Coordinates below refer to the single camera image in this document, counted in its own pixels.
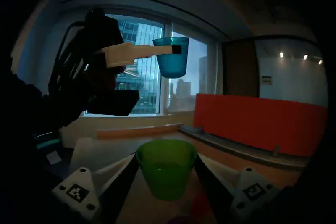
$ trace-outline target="orange panel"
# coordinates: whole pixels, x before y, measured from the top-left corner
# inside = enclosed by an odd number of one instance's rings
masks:
[[[311,156],[326,128],[327,109],[286,100],[197,94],[194,127],[246,145]]]

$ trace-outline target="black cable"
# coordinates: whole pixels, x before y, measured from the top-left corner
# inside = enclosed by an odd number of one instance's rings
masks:
[[[54,62],[54,67],[52,69],[52,73],[50,76],[50,81],[48,84],[48,90],[49,90],[49,94],[50,95],[54,95],[56,91],[58,91],[58,76],[59,76],[59,69],[60,67],[64,64],[65,60],[68,58],[68,56],[71,53],[71,49],[74,46],[75,40],[70,41],[70,43],[68,44],[68,46],[65,48],[62,57],[61,57],[61,52],[62,52],[62,48],[64,46],[66,37],[68,36],[69,31],[74,28],[74,27],[79,27],[79,26],[84,26],[85,23],[83,21],[78,21],[78,22],[74,22],[72,23],[66,30],[62,42],[60,44],[60,47],[58,49],[58,52],[56,54],[56,58],[55,58],[55,62]]]

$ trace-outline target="skyscraper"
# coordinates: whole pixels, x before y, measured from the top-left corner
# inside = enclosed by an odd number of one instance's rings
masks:
[[[152,44],[160,38],[162,28],[158,26],[118,20],[121,36],[125,43],[134,45]],[[128,73],[117,77],[118,90],[139,90],[140,99],[131,113],[158,113],[157,91],[160,86],[156,57],[136,59],[133,65],[126,66]]]

